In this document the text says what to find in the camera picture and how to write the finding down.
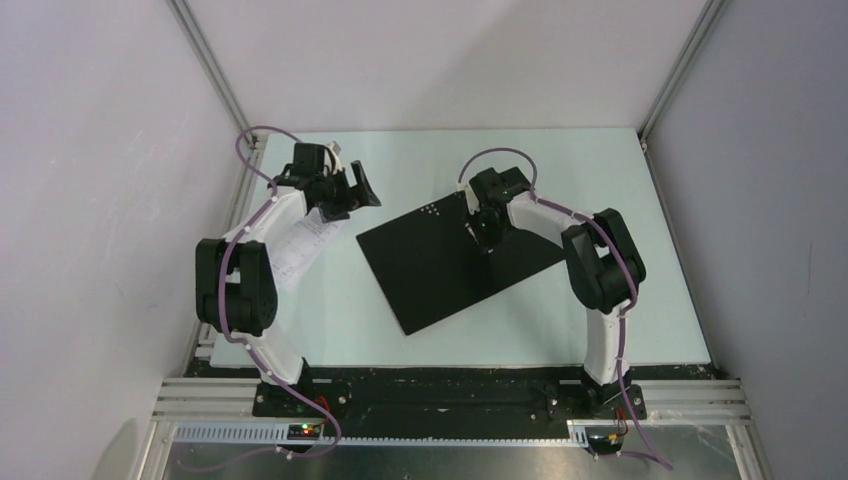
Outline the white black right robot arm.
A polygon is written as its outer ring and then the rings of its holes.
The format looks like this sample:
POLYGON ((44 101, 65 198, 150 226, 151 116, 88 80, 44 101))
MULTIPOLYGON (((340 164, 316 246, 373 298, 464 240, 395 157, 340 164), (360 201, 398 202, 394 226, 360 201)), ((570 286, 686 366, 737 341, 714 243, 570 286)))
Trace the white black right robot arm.
POLYGON ((644 261, 622 214, 608 208, 588 215, 533 192, 499 191, 484 198, 467 189, 464 196, 467 227, 485 252, 518 230, 562 250, 571 289, 586 308, 581 404, 594 417, 608 416, 619 407, 619 389, 627 384, 625 319, 646 279, 644 261))

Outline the red and black folder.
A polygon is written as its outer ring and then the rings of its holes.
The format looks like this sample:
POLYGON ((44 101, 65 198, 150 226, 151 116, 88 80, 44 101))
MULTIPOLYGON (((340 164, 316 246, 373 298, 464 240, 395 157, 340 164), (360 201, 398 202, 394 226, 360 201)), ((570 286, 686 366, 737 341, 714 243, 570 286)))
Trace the red and black folder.
POLYGON ((356 236, 407 336, 564 261, 561 248, 525 230, 485 253, 466 212, 464 196, 450 194, 356 236))

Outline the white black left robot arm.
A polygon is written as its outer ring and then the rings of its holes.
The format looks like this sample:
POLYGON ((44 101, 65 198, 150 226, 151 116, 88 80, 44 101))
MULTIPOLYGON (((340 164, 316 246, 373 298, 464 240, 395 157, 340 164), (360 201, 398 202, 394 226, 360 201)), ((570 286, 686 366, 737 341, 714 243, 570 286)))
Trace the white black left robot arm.
POLYGON ((299 270, 306 245, 321 248, 325 233, 353 211, 378 207, 361 161, 294 161, 269 179, 260 207, 221 238, 195 249, 195 298, 199 320, 240 346, 268 382, 280 385, 277 403, 292 416, 314 406, 314 387, 300 379, 305 358, 276 325, 282 274, 273 262, 299 270))

